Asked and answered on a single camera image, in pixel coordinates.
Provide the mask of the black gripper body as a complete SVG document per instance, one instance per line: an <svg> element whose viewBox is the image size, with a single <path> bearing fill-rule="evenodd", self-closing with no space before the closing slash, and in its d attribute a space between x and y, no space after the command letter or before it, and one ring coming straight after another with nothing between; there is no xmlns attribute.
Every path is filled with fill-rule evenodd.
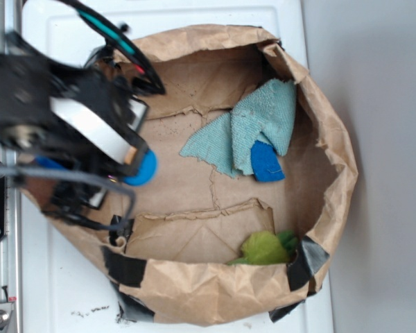
<svg viewBox="0 0 416 333"><path fill-rule="evenodd" d="M52 111L50 98L73 99L123 134L134 115L123 78L110 81L92 67L56 62L9 31L0 53L0 142L17 151L85 163L125 167L111 160Z"/></svg>

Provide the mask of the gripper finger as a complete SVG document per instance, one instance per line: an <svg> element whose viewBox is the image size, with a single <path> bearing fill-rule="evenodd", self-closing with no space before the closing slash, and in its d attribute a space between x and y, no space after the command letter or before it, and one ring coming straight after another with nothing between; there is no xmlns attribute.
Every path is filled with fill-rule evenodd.
<svg viewBox="0 0 416 333"><path fill-rule="evenodd" d="M120 165L139 161L138 170L149 148L131 126L127 126L127 131L121 134L82 103L54 97L50 98L50 102L53 113L98 150Z"/></svg>
<svg viewBox="0 0 416 333"><path fill-rule="evenodd" d="M86 164L61 164L67 169L48 169L41 166L48 170L50 176L56 172L64 174L53 179L57 183L53 186L48 203L43 204L41 212L45 215L83 215L86 209L99 210L107 195L107 188L85 182L92 176Z"/></svg>

